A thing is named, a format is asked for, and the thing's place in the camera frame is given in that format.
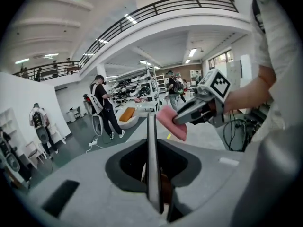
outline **white shoe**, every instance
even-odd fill
[[[122,130],[122,134],[119,134],[119,137],[122,138],[124,136],[124,130]]]
[[[114,135],[115,135],[115,133],[114,132],[112,132],[111,134],[110,134],[110,139],[112,140],[113,138],[114,138]]]

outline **pink sponge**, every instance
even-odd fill
[[[177,116],[177,112],[168,105],[164,105],[156,114],[157,119],[166,129],[168,129],[178,139],[185,141],[187,127],[185,124],[175,125],[172,121],[175,116]]]

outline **orange cushion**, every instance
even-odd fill
[[[135,110],[136,108],[127,108],[121,115],[119,121],[127,122],[132,117]]]

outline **balcony railing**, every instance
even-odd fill
[[[52,66],[54,64],[47,64],[35,68],[31,68],[28,70],[28,75],[30,79],[35,79],[35,72],[37,72],[38,68],[42,68],[42,71],[45,72],[44,80],[51,79],[53,76],[64,76],[69,74],[69,72],[79,72],[85,66],[85,64],[107,43],[110,43],[112,39],[114,39],[117,35],[124,32],[136,24],[149,19],[151,17],[176,11],[182,9],[223,9],[232,12],[238,13],[236,6],[234,5],[234,0],[161,0],[147,6],[144,6],[136,11],[125,15],[122,19],[114,23],[110,28],[108,28],[103,34],[101,34],[94,43],[86,50],[84,55],[81,57],[79,61],[71,61],[71,62],[59,62],[58,70],[60,73],[50,72],[54,70]],[[66,69],[68,67],[77,67],[76,70],[72,70],[71,68]]]

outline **white sofa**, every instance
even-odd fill
[[[120,109],[117,113],[116,113],[116,119],[117,119],[117,122],[120,126],[120,128],[122,130],[127,130],[129,128],[132,128],[136,125],[136,123],[138,122],[139,120],[139,116],[138,116],[138,112],[137,112],[137,108],[135,108],[136,110],[134,111],[133,113],[133,116],[127,121],[127,122],[123,122],[123,121],[119,121],[121,115],[125,112],[125,110],[127,109],[128,107],[125,106],[124,108]],[[113,130],[113,126],[111,123],[109,123],[109,126],[110,128]]]

